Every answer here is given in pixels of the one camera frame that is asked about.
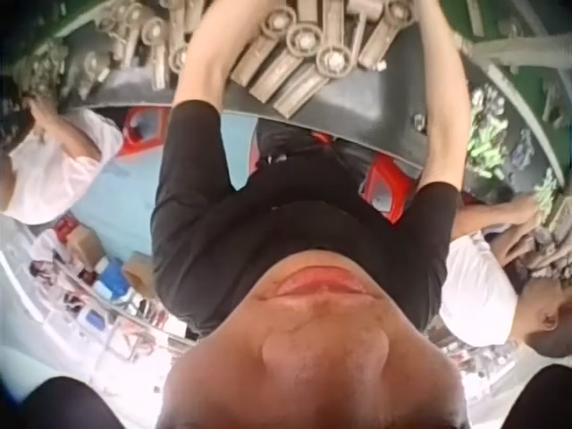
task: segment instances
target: short hair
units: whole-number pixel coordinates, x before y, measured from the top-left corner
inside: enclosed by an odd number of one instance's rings
[[[11,76],[0,75],[0,95],[0,154],[8,154],[26,138],[35,121]]]
[[[560,307],[558,326],[554,331],[531,333],[526,336],[525,343],[546,358],[572,356],[572,306]]]
[[[34,278],[38,277],[41,273],[40,269],[36,266],[36,261],[32,261],[29,264],[28,271]]]

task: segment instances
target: blue floor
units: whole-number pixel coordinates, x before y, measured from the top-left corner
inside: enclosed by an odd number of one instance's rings
[[[248,178],[248,151],[257,118],[223,116],[223,141],[235,188]],[[92,228],[105,251],[122,260],[138,251],[151,254],[149,223],[155,204],[163,150],[112,161],[88,193],[73,207],[80,222]]]

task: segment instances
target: black t-shirt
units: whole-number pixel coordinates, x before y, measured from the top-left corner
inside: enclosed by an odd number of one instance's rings
[[[268,165],[235,190],[220,127],[208,103],[172,111],[152,218],[156,291],[167,309],[207,335],[275,263],[325,249],[361,265],[426,327],[441,304],[455,188],[424,187],[395,225],[326,153]]]

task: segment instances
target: man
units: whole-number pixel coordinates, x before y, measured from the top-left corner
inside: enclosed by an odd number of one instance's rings
[[[10,142],[17,147],[9,155],[0,154],[0,213],[36,225],[53,221],[85,194],[121,148],[122,134],[88,109],[60,116],[42,98],[30,99],[29,108],[35,130],[22,126],[16,138],[23,140]],[[10,116],[25,114],[18,110]]]
[[[513,263],[539,223],[534,197],[458,211],[440,315],[460,340],[484,347],[524,342],[548,358],[572,355],[572,294],[556,279],[522,281]],[[481,230],[513,225],[487,243]],[[505,273],[509,270],[510,278]]]
[[[325,150],[272,154],[232,188],[224,87],[276,3],[215,1],[173,100],[152,218],[156,289],[205,338],[172,369],[158,426],[461,427],[458,373],[420,333],[441,304],[471,122],[450,27],[437,0],[416,2],[428,157],[391,225]]]

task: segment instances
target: red chair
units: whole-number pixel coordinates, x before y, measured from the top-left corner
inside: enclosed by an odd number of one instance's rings
[[[366,177],[362,197],[391,223],[396,223],[403,215],[413,186],[413,180],[393,162],[393,158],[378,154]]]
[[[118,156],[132,156],[162,146],[167,137],[170,112],[170,107],[132,107],[125,118],[123,147]],[[153,127],[150,136],[143,135],[143,126]]]

